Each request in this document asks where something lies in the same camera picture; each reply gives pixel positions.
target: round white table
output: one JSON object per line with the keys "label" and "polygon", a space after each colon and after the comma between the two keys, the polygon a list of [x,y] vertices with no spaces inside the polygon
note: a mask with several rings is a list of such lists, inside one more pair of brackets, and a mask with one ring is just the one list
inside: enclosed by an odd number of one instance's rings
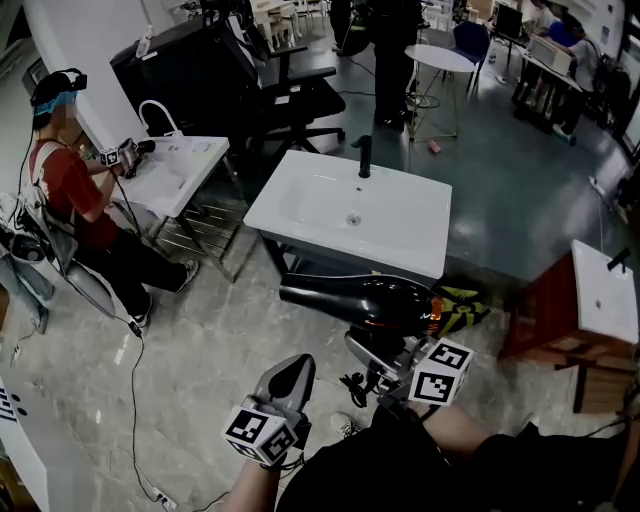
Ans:
{"label": "round white table", "polygon": [[425,64],[452,73],[473,73],[475,65],[466,57],[446,48],[427,44],[414,44],[404,51],[419,64]]}
{"label": "round white table", "polygon": [[416,79],[420,80],[420,66],[431,66],[436,68],[438,71],[431,80],[429,87],[423,92],[420,93],[416,89],[416,100],[413,108],[413,116],[411,119],[411,129],[409,131],[409,141],[410,142],[421,142],[416,141],[416,133],[418,132],[418,128],[422,124],[424,120],[424,116],[420,118],[418,114],[419,108],[416,108],[417,105],[420,105],[423,100],[427,99],[427,94],[431,89],[431,86],[440,75],[440,72],[444,73],[444,77],[442,79],[443,84],[445,83],[445,79],[447,76],[451,77],[451,97],[453,98],[453,111],[455,117],[455,130],[452,133],[446,133],[441,135],[433,135],[425,138],[424,140],[435,139],[439,137],[453,137],[456,138],[458,136],[458,103],[456,100],[456,90],[455,90],[455,73],[473,73],[475,70],[475,64],[471,62],[466,57],[459,55],[451,50],[447,50],[446,48],[440,48],[438,46],[431,46],[426,44],[416,44],[413,46],[407,47],[405,50],[405,54],[411,59],[415,60],[417,63],[416,70]]}

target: power cable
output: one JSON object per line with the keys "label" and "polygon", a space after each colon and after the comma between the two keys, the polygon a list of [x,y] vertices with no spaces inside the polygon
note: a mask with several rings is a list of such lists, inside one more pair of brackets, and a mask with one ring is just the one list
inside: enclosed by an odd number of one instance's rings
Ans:
{"label": "power cable", "polygon": [[351,57],[344,57],[344,58],[347,59],[349,62],[355,64],[356,66],[360,66],[362,69],[364,69],[367,73],[369,73],[372,77],[375,78],[376,74],[364,64],[360,64],[358,61],[353,60]]}
{"label": "power cable", "polygon": [[[18,274],[16,273],[15,268],[13,269],[13,272],[16,275],[16,279],[19,280]],[[33,336],[35,334],[36,330],[38,329],[38,326],[36,325],[36,322],[35,322],[35,320],[33,318],[31,319],[31,325],[33,325],[33,330],[29,334],[27,334],[26,336],[23,336],[22,338],[18,339],[18,342],[16,343],[16,347],[13,349],[13,354],[11,354],[11,361],[9,363],[10,367],[14,365],[14,363],[16,362],[16,359],[18,359],[18,356],[20,355],[20,344],[23,341],[28,340],[29,338],[31,338],[31,336]]]}
{"label": "power cable", "polygon": [[[20,176],[18,177],[18,196],[20,196],[20,191],[22,190],[22,170],[24,169],[24,164],[27,161],[27,157],[29,156],[29,150],[31,149],[31,144],[33,143],[33,131],[34,131],[33,120],[34,119],[35,119],[35,115],[31,119],[31,137],[29,137],[29,145],[27,146],[27,150],[24,153],[22,164],[20,164]],[[18,199],[16,198],[16,205],[13,208],[13,212],[11,212],[11,215],[9,216],[8,222],[11,222],[11,219],[13,219],[13,216],[16,214],[16,211],[18,210],[19,204],[20,204],[20,201],[18,201]],[[13,221],[13,225],[17,228],[15,220]]]}
{"label": "power cable", "polygon": [[144,492],[145,496],[149,501],[151,501],[152,503],[158,503],[160,501],[160,496],[156,496],[155,499],[152,498],[151,495],[147,492],[146,487],[142,485],[142,478],[140,477],[140,471],[138,471],[138,461],[136,460],[136,427],[138,425],[138,405],[136,403],[135,378],[136,378],[136,369],[138,368],[138,365],[140,364],[140,360],[142,359],[142,356],[144,354],[144,338],[142,337],[142,331],[133,320],[131,320],[131,322],[127,322],[123,318],[120,318],[120,317],[116,317],[116,318],[121,322],[125,323],[137,338],[140,338],[140,343],[141,343],[140,355],[138,356],[136,363],[133,365],[133,368],[131,369],[131,396],[133,398],[133,429],[131,432],[131,458],[133,459],[133,469],[136,473],[136,477],[138,478],[138,484],[140,484],[140,488],[142,489],[142,492]]}
{"label": "power cable", "polygon": [[205,508],[199,508],[198,510],[194,510],[193,512],[207,512],[211,507],[213,507],[216,503],[218,503],[222,498],[224,498],[231,491],[225,491],[220,496],[218,496],[215,500],[209,503]]}
{"label": "power cable", "polygon": [[587,434],[587,435],[582,436],[582,437],[591,437],[591,436],[596,435],[596,434],[597,434],[597,433],[599,433],[599,432],[602,432],[603,430],[605,430],[605,429],[607,429],[607,428],[615,427],[615,426],[617,426],[617,425],[621,425],[622,423],[630,423],[630,422],[635,421],[635,420],[637,420],[637,419],[639,419],[639,418],[640,418],[640,413],[635,414],[634,416],[620,418],[620,419],[617,419],[617,420],[615,420],[615,421],[613,421],[613,422],[609,423],[608,425],[605,425],[604,427],[600,427],[599,429],[594,430],[594,431],[593,431],[593,432],[591,432],[590,434]]}
{"label": "power cable", "polygon": [[118,179],[118,175],[113,171],[113,169],[111,167],[109,167],[109,172],[111,174],[113,174],[113,178],[116,180],[116,184],[118,185],[118,188],[120,189],[120,193],[122,194],[122,197],[124,198],[125,203],[127,203],[127,209],[129,210],[129,213],[131,214],[131,217],[133,219],[133,223],[135,225],[136,231],[138,232],[138,238],[142,239],[142,230],[140,229],[140,224],[138,224],[138,219],[136,218],[135,214],[133,213],[133,209],[131,208],[131,205],[129,204],[129,199],[127,198],[127,194],[125,194],[125,192],[124,192],[124,188],[122,188],[122,185],[120,184],[120,180]]}

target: hand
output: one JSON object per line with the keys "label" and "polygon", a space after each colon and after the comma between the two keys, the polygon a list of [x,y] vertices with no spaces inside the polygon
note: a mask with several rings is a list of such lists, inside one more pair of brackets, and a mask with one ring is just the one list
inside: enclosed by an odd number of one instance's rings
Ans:
{"label": "hand", "polygon": [[124,165],[122,164],[116,164],[113,167],[111,167],[111,171],[113,172],[113,174],[115,174],[116,176],[122,176],[124,174]]}

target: white sink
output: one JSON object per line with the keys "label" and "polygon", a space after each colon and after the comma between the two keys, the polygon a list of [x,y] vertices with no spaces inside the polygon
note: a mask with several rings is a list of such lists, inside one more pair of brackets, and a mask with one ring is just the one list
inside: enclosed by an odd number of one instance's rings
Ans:
{"label": "white sink", "polygon": [[288,151],[244,222],[253,228],[439,278],[451,186],[384,167]]}
{"label": "white sink", "polygon": [[638,309],[633,271],[618,265],[611,272],[611,258],[577,240],[571,242],[578,294],[581,330],[638,343]]}

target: gray floor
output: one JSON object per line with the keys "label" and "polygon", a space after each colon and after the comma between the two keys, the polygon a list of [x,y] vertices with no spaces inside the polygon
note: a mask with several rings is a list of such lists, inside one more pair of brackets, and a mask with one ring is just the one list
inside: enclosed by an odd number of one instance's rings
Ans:
{"label": "gray floor", "polygon": [[[305,64],[335,62],[336,87],[372,91],[367,73],[336,60],[329,45],[329,39],[314,42]],[[369,53],[356,59],[373,69]],[[501,66],[499,60],[495,68]],[[374,161],[453,184],[450,252],[473,264],[531,278],[567,250],[571,237],[597,242],[598,203],[586,176],[600,173],[603,182],[611,182],[622,168],[621,157],[606,136],[593,139],[587,151],[586,142],[569,148],[515,121],[508,90],[497,84],[493,69],[487,67],[477,97],[465,106],[457,142],[443,143],[443,152],[434,157],[424,147],[409,153],[406,133],[375,131]],[[325,121],[343,124],[349,139],[355,139],[371,130],[373,101],[355,95],[347,101],[344,114]],[[438,110],[445,109],[443,104]],[[582,124],[581,140],[589,140],[589,133]],[[356,157],[355,150],[337,147],[335,140],[318,145]],[[605,245],[615,248],[612,233],[605,229]],[[251,241],[246,232],[238,244],[247,247]],[[139,489],[128,455],[133,420],[129,379],[139,342],[121,323],[101,316],[57,284],[46,335],[23,341],[15,366],[50,401],[95,464],[96,511],[157,511],[159,506],[148,503]],[[205,267],[181,294],[153,291],[159,305],[145,335],[136,383],[138,462],[154,485],[182,504],[180,510],[203,507],[233,484],[242,460],[221,440],[222,424],[259,375],[289,355],[309,352],[318,363],[307,409],[314,425],[309,455],[337,440],[329,426],[333,411],[352,413],[362,425],[371,416],[372,408],[355,409],[338,382],[345,372],[359,368],[342,340],[345,325],[281,302],[277,286],[274,269],[258,246],[234,285]],[[481,325],[452,336],[477,352],[458,397],[460,406],[506,433],[516,432],[532,412],[541,417],[543,434],[584,434],[609,421],[571,413],[575,370],[498,363],[495,354],[506,327],[506,316],[494,311]],[[30,332],[25,310],[13,302],[1,365],[9,364],[17,340]]]}
{"label": "gray floor", "polygon": [[[246,233],[238,243],[248,245],[251,239]],[[144,498],[129,455],[130,372],[139,341],[64,283],[56,285],[46,335],[24,340],[14,367],[50,401],[95,464],[95,511],[155,512],[158,505]],[[233,485],[243,460],[222,441],[222,425],[258,377],[290,355],[310,353],[318,365],[306,409],[313,423],[307,458],[338,440],[329,424],[334,411],[352,414],[362,426],[371,418],[373,405],[356,409],[338,381],[344,373],[362,370],[345,348],[346,325],[281,302],[277,285],[266,253],[257,246],[234,285],[204,267],[181,294],[152,290],[159,305],[136,377],[138,464],[143,481],[181,503],[181,511],[201,508]],[[477,351],[456,399],[459,406],[505,433],[516,433],[529,413],[539,415],[543,434],[585,434],[611,421],[610,416],[571,413],[575,369],[498,363],[506,327],[504,313],[495,311],[481,325],[451,336]],[[24,308],[11,303],[0,367],[9,364],[17,340],[31,331]]]}
{"label": "gray floor", "polygon": [[[431,44],[450,47],[449,34],[427,30]],[[362,67],[330,51],[330,27],[320,29],[307,44],[309,51],[292,57],[293,71],[335,66],[337,75],[329,82],[337,91],[374,92],[374,78]],[[457,79],[460,105],[460,137],[439,141],[442,152],[432,155],[426,144],[409,145],[408,130],[397,134],[373,125],[375,98],[343,93],[346,110],[318,120],[313,126],[342,126],[345,144],[335,137],[318,137],[312,142],[323,153],[358,159],[357,149],[348,142],[362,134],[374,139],[373,163],[432,178],[453,187],[447,252],[452,258],[477,268],[497,271],[520,280],[533,280],[579,239],[601,247],[600,199],[589,186],[594,176],[607,191],[615,191],[620,177],[628,172],[624,153],[613,138],[595,123],[582,117],[576,135],[578,145],[570,147],[528,122],[513,117],[511,95],[517,84],[521,58],[513,51],[506,69],[507,49],[493,42],[495,64],[485,63],[477,89],[465,99],[469,75]],[[373,45],[352,58],[375,72]],[[428,84],[435,70],[421,68],[420,81]],[[507,84],[496,80],[504,75]],[[267,83],[275,79],[273,69],[263,72]],[[429,119],[439,126],[453,126],[451,99],[440,89],[431,93],[441,102],[428,110]],[[435,133],[423,124],[421,132]],[[602,247],[613,257],[625,246],[634,254],[630,240],[617,217],[601,208]],[[637,260],[630,263],[635,268]]]}

